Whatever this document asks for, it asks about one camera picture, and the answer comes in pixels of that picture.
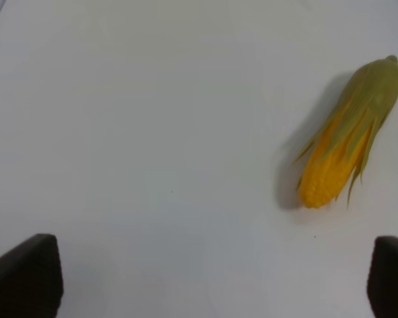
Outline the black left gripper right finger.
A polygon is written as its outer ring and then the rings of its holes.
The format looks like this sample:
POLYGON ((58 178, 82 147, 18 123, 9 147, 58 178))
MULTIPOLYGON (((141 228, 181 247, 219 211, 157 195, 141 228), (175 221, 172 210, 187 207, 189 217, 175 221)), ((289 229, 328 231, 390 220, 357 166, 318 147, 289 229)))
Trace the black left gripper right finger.
POLYGON ((398 317, 398 238, 377 237, 367 279, 367 297, 375 317, 398 317))

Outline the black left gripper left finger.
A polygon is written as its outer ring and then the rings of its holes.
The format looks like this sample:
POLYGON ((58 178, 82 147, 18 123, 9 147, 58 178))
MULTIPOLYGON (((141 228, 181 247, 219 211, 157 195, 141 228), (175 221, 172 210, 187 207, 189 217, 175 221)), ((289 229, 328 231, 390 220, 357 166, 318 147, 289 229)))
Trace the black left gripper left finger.
POLYGON ((34 235, 0 257, 0 317, 55 318, 63 294, 54 235, 34 235))

